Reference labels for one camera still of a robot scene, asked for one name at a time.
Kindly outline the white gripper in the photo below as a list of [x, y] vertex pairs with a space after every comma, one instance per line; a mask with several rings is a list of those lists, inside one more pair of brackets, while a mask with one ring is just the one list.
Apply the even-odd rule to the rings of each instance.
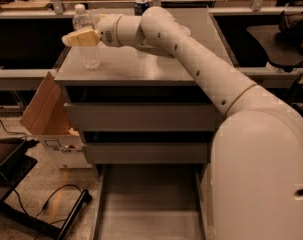
[[100, 40], [110, 47], [121, 47], [117, 35], [117, 26], [121, 14], [100, 14], [96, 29], [91, 26], [81, 28], [62, 37], [62, 42], [68, 47], [96, 46]]

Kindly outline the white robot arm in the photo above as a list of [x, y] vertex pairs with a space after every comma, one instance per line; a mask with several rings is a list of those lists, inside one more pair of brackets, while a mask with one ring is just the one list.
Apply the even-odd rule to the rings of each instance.
[[162, 7], [107, 14], [67, 46], [131, 46], [173, 55], [225, 120], [211, 151], [215, 240], [303, 240], [303, 117], [186, 34]]

